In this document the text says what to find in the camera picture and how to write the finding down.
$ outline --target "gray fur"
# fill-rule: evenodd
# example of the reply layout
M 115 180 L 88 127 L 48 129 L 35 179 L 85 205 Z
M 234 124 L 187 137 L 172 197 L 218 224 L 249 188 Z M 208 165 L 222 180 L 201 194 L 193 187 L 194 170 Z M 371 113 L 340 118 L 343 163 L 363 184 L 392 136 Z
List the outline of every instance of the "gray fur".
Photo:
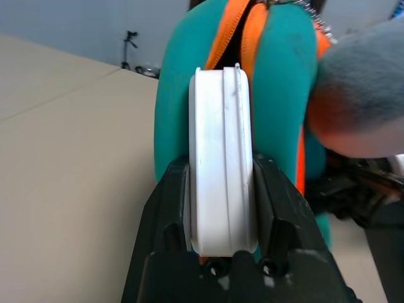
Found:
M 312 93 L 328 128 L 374 129 L 404 116 L 404 18 L 341 40 L 323 57 Z

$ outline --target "black mechanical part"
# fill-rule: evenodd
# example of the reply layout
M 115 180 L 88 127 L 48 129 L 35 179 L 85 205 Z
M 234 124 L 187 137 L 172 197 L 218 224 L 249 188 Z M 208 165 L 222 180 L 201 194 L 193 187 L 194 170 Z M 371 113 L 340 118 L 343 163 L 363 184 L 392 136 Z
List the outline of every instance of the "black mechanical part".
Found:
M 189 166 L 181 158 L 143 210 L 122 303 L 360 302 L 307 201 L 272 159 L 256 153 L 253 160 L 261 260 L 239 251 L 200 264 L 189 251 Z
M 404 178 L 391 172 L 385 158 L 351 159 L 328 151 L 324 176 L 306 184 L 315 215 L 352 218 L 364 229 L 379 228 L 374 218 L 380 209 L 403 198 Z

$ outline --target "orange zipper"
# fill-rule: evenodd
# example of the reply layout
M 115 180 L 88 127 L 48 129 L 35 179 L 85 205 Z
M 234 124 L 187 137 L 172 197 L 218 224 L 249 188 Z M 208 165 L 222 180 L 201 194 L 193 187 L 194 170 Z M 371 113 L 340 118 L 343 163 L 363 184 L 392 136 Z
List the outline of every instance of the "orange zipper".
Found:
M 259 40 L 264 30 L 269 10 L 264 3 L 254 5 L 247 17 L 241 37 L 241 67 L 246 72 L 248 81 L 253 80 L 254 65 Z
M 223 56 L 248 3 L 249 0 L 230 0 L 227 3 L 205 69 L 214 69 Z

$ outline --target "teal fabric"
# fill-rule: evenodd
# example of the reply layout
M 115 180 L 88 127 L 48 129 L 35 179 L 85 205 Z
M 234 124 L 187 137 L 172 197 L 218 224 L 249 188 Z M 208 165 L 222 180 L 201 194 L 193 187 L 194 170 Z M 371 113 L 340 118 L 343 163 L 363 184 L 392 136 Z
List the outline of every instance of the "teal fabric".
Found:
M 326 150 L 307 128 L 305 139 L 306 180 L 316 180 L 321 177 L 326 168 Z M 328 248 L 331 249 L 333 242 L 328 215 L 326 213 L 318 215 L 316 216 L 316 221 Z
M 204 68 L 227 0 L 207 0 L 190 11 L 165 51 L 155 108 L 154 160 L 157 181 L 181 155 L 188 154 L 188 86 Z
M 317 73 L 317 41 L 301 7 L 273 6 L 252 79 L 254 149 L 269 155 L 293 182 L 309 93 Z
M 197 67 L 205 66 L 226 3 L 207 0 L 190 11 L 167 46 L 155 107 L 158 181 L 171 161 L 189 152 L 189 81 Z M 253 148 L 273 157 L 293 182 L 300 127 L 316 77 L 316 49 L 311 18 L 302 8 L 271 8 L 252 79 Z

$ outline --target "metal chain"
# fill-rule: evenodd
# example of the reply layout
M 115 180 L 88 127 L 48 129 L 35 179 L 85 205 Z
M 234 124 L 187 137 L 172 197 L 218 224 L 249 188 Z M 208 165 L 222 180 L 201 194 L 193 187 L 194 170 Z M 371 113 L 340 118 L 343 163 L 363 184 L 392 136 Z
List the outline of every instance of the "metal chain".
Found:
M 328 38 L 328 40 L 332 44 L 337 43 L 336 38 L 334 38 L 333 33 L 331 32 L 331 27 L 320 18 L 320 15 L 314 8 L 311 7 L 309 3 L 305 2 L 304 0 L 297 0 L 292 3 L 297 4 L 300 7 L 304 8 L 304 10 L 311 15 L 311 18 L 314 20 L 314 22 L 318 24 L 319 29 L 324 33 L 324 35 Z

